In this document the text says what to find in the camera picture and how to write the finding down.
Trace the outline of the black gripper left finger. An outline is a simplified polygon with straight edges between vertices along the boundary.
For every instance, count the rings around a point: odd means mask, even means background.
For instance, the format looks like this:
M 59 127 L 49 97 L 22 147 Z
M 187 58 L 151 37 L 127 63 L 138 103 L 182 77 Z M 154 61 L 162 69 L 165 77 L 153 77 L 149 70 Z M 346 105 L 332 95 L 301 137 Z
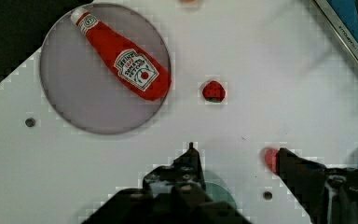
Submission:
M 200 154 L 193 145 L 171 165 L 143 178 L 139 189 L 123 189 L 82 224 L 251 224 L 227 202 L 206 192 Z

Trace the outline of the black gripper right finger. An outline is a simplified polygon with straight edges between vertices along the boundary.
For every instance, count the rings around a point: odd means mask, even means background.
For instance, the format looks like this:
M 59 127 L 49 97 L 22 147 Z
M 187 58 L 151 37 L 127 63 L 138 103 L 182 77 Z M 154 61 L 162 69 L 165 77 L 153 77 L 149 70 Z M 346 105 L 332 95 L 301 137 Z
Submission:
M 358 224 L 358 169 L 328 168 L 282 148 L 276 172 L 311 224 Z

